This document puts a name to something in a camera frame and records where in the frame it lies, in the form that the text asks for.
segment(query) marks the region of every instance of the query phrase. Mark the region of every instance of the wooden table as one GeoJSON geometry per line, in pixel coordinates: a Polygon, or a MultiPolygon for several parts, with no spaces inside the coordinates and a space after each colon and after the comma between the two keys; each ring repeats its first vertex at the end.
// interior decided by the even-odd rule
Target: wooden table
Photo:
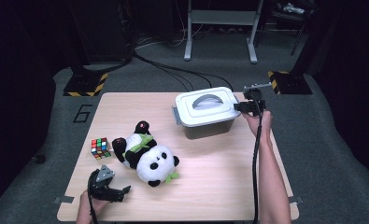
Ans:
{"type": "MultiPolygon", "coordinates": [[[[183,127],[176,125],[172,106],[180,92],[114,92],[105,93],[94,115],[91,128],[79,154],[77,165],[65,196],[75,197],[62,203],[57,214],[61,221],[75,221],[79,195],[87,188],[92,171],[103,164],[115,172],[113,189],[132,186],[122,203],[109,204],[99,221],[217,221],[252,220],[254,201],[252,187],[252,154],[255,137],[248,124],[238,117],[228,133],[189,140],[183,127]],[[96,160],[91,153],[92,139],[106,137],[110,142],[127,137],[140,120],[150,124],[150,133],[159,145],[172,149],[179,157],[178,179],[152,188],[142,182],[136,171],[126,168],[113,154],[96,160]]],[[[242,93],[235,93],[244,101],[242,93]]],[[[289,197],[291,186],[277,144],[273,145],[289,197]]],[[[291,218],[299,217],[291,204],[291,218]]]]}

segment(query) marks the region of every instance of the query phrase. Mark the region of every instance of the rubik's cube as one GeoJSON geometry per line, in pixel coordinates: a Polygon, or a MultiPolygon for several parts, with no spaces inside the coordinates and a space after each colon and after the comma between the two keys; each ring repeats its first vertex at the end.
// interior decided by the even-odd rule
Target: rubik's cube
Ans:
{"type": "Polygon", "coordinates": [[[98,138],[92,140],[91,153],[97,160],[101,160],[111,156],[108,151],[110,149],[109,143],[106,138],[98,138]]]}

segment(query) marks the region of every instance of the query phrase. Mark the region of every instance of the handheld controller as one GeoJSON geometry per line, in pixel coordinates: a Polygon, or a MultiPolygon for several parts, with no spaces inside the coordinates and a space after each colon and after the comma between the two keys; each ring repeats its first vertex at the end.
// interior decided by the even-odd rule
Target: handheld controller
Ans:
{"type": "Polygon", "coordinates": [[[263,100],[263,93],[256,88],[257,86],[251,86],[248,91],[245,91],[243,95],[247,102],[240,102],[234,104],[234,109],[242,113],[252,113],[254,117],[259,115],[259,111],[263,111],[266,108],[265,101],[263,100]]]}

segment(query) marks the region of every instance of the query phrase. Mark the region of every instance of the gray carpet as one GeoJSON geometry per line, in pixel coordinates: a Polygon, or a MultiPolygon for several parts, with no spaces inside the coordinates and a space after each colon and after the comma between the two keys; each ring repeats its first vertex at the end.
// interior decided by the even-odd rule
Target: gray carpet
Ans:
{"type": "MultiPolygon", "coordinates": [[[[256,48],[259,62],[251,64],[246,37],[206,35],[193,42],[190,62],[183,61],[185,42],[178,47],[149,45],[136,52],[158,63],[224,77],[234,91],[242,91],[244,85],[267,83],[269,70],[290,71],[306,38],[290,56],[295,39],[266,32],[256,48]]],[[[209,88],[199,77],[181,75],[195,90],[209,88]]],[[[109,73],[99,96],[63,96],[70,77],[70,69],[54,77],[57,90],[50,131],[38,152],[47,160],[43,164],[29,161],[11,184],[0,199],[0,223],[60,223],[56,217],[59,204],[52,201],[64,195],[103,93],[186,91],[175,78],[138,59],[109,73]],[[73,123],[82,105],[89,105],[82,109],[90,112],[88,120],[73,123]]],[[[226,86],[220,79],[209,79],[213,87],[226,86]]],[[[305,75],[305,79],[312,95],[275,95],[272,88],[262,89],[267,108],[274,114],[273,130],[293,193],[305,200],[298,205],[300,217],[294,223],[369,223],[369,172],[354,159],[337,133],[330,108],[313,77],[305,75]]]]}

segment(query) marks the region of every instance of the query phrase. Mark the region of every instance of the right hand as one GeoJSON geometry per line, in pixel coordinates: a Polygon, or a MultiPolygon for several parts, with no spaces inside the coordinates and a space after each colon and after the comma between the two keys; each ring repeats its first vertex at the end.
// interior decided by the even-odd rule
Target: right hand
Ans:
{"type": "MultiPolygon", "coordinates": [[[[256,136],[260,118],[258,116],[253,117],[248,113],[242,113],[242,116],[248,121],[248,126],[250,127],[251,132],[254,134],[254,136],[256,136]]],[[[269,110],[263,111],[262,136],[266,135],[266,137],[269,137],[269,133],[271,132],[272,118],[272,114],[269,110]]]]}

